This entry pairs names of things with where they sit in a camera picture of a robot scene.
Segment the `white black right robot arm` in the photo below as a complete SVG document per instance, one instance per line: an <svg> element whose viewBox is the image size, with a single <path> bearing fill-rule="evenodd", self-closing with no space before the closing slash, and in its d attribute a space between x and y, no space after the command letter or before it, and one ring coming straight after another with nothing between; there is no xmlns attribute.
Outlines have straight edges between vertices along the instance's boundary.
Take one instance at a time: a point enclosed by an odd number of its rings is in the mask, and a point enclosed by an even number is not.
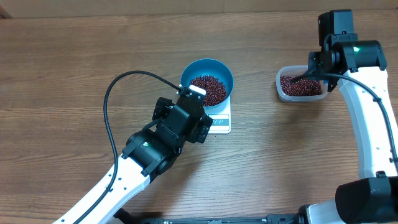
<svg viewBox="0 0 398 224"><path fill-rule="evenodd" d="M309 205L307 223L397 221L397 123L387 87L387 61L376 40L359 40L353 13L318 17L321 50L308 57L310 78L339 89L358 148L359 179L340 185L332 200Z"/></svg>

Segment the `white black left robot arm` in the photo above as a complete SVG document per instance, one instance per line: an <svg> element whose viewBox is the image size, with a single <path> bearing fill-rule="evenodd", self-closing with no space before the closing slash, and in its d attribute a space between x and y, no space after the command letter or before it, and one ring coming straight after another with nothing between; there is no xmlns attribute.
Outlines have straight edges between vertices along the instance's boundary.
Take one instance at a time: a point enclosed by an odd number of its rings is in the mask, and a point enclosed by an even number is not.
<svg viewBox="0 0 398 224"><path fill-rule="evenodd" d="M152 122L133 134L107 174L57 223L107 223L133 196L172 167L185 142L203 143L213 120L201 93L181 94L177 102L160 97Z"/></svg>

